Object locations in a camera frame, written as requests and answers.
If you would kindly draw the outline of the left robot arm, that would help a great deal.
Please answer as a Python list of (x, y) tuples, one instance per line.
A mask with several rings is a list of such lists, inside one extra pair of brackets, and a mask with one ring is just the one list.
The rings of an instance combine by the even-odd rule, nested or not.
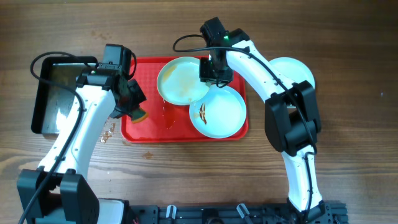
[(96, 141), (108, 118), (147, 118), (140, 107), (146, 100), (133, 78), (136, 55), (127, 47), (106, 44), (104, 59), (87, 65), (75, 87), (47, 78), (48, 84), (69, 91), (73, 104), (64, 127), (35, 170), (19, 174), (17, 189), (23, 213), (19, 223), (137, 223), (127, 200), (98, 198), (86, 177)]

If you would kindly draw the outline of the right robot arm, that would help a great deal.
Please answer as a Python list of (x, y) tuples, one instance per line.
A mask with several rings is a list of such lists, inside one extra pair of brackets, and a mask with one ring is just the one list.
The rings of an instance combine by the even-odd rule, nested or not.
[(226, 30), (214, 17), (200, 33), (208, 58), (200, 60), (200, 80), (223, 88), (239, 73), (262, 98), (265, 133), (282, 154), (289, 181), (289, 202), (308, 215), (322, 201), (316, 182), (317, 135), (321, 130), (315, 89), (305, 78), (296, 80), (277, 70), (241, 29)]

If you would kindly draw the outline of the light blue plate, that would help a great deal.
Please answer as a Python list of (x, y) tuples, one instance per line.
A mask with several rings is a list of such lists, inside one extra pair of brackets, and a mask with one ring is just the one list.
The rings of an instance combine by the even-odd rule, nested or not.
[(269, 62), (271, 71), (287, 89), (293, 83), (308, 81), (315, 88), (315, 79), (310, 69), (301, 61), (290, 57), (279, 57)]
[(195, 129), (214, 139), (236, 134), (246, 120), (246, 103), (233, 88), (210, 86), (208, 93), (189, 106), (189, 115)]
[(166, 63), (157, 77), (159, 95), (173, 105), (190, 105), (202, 99), (211, 84), (200, 80), (200, 59), (179, 57)]

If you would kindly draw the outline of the green orange sponge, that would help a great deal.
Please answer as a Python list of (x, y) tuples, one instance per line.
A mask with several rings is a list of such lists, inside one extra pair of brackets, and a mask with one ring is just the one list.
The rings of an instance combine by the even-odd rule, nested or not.
[(141, 121), (145, 120), (147, 117), (148, 117), (147, 112), (141, 107), (138, 107), (131, 111), (130, 118), (132, 123), (140, 123)]

